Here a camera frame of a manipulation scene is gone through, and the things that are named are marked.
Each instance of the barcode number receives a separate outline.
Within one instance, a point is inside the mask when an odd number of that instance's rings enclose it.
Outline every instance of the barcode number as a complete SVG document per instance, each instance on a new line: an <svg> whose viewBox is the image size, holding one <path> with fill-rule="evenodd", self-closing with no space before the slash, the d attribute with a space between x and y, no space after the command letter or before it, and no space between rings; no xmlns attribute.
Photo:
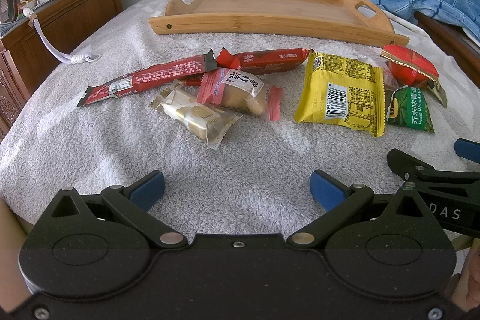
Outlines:
<svg viewBox="0 0 480 320"><path fill-rule="evenodd" d="M328 83L325 120L331 120L334 118L345 120L349 113L349 105L346 99L348 90L348 87Z"/></svg>

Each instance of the wooden tray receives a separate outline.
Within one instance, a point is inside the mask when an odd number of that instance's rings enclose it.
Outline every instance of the wooden tray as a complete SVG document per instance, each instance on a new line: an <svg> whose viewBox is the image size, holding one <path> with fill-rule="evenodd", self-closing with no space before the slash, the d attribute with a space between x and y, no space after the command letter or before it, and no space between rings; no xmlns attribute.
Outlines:
<svg viewBox="0 0 480 320"><path fill-rule="evenodd" d="M359 12L366 6L376 14ZM148 20L157 34L266 33L382 47L406 45L388 17L367 0L170 0L165 16Z"/></svg>

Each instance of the metal bolt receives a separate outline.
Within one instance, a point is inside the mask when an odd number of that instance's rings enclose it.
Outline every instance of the metal bolt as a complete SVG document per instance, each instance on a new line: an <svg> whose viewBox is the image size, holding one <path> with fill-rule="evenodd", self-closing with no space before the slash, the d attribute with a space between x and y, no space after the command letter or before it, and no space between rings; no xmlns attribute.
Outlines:
<svg viewBox="0 0 480 320"><path fill-rule="evenodd" d="M37 308L36 310L33 311L33 315L35 316L36 319L38 320L47 320L50 318L50 313L47 311L45 308Z"/></svg>
<svg viewBox="0 0 480 320"><path fill-rule="evenodd" d="M167 232L160 236L160 241L165 244L178 244L183 240L183 235L178 232Z"/></svg>
<svg viewBox="0 0 480 320"><path fill-rule="evenodd" d="M433 308L428 312L428 320L440 320L443 317L443 311L440 308Z"/></svg>
<svg viewBox="0 0 480 320"><path fill-rule="evenodd" d="M310 244L315 240L315 236L308 232L298 232L292 236L292 242L296 244Z"/></svg>

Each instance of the finger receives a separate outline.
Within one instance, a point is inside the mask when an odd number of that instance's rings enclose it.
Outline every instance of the finger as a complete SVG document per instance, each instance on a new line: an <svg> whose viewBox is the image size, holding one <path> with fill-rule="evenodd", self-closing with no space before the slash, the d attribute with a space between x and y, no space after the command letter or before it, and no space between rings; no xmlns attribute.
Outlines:
<svg viewBox="0 0 480 320"><path fill-rule="evenodd" d="M480 250L475 250L470 258L469 273L475 281L480 283Z"/></svg>
<svg viewBox="0 0 480 320"><path fill-rule="evenodd" d="M466 306L470 309L476 308L480 304L480 302L474 300L469 293L466 294L465 303L466 303Z"/></svg>
<svg viewBox="0 0 480 320"><path fill-rule="evenodd" d="M471 276L469 277L469 281L467 283L467 288L469 295L477 301L480 302L480 283L475 281Z"/></svg>

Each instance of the gray blanket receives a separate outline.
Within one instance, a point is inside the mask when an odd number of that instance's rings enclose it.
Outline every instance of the gray blanket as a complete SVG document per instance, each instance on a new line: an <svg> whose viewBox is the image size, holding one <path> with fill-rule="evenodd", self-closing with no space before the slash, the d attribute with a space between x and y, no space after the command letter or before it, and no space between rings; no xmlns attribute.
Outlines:
<svg viewBox="0 0 480 320"><path fill-rule="evenodd" d="M75 51L101 53L99 61L59 65L27 103L0 145L0 195L21 217L34 223L62 186L98 193L159 169L166 193L151 213L189 238L195 232L289 235L324 213L309 191L315 169L379 193L402 183L386 163L392 148L438 169L478 169L457 157L453 145L458 137L480 139L480 91L421 29L400 19L404 27L396 24L397 30L436 65L448 95L445 109L426 94L435 134L387 126L376 139L341 126L296 124L305 64L265 76L283 88L280 121L244 115L217 151L149 107L160 89L77 108L87 86L210 48L218 54L224 46L232 53L303 47L381 61L380 48L305 37L157 36L147 19L161 15L167 1L144 0L114 18Z"/></svg>

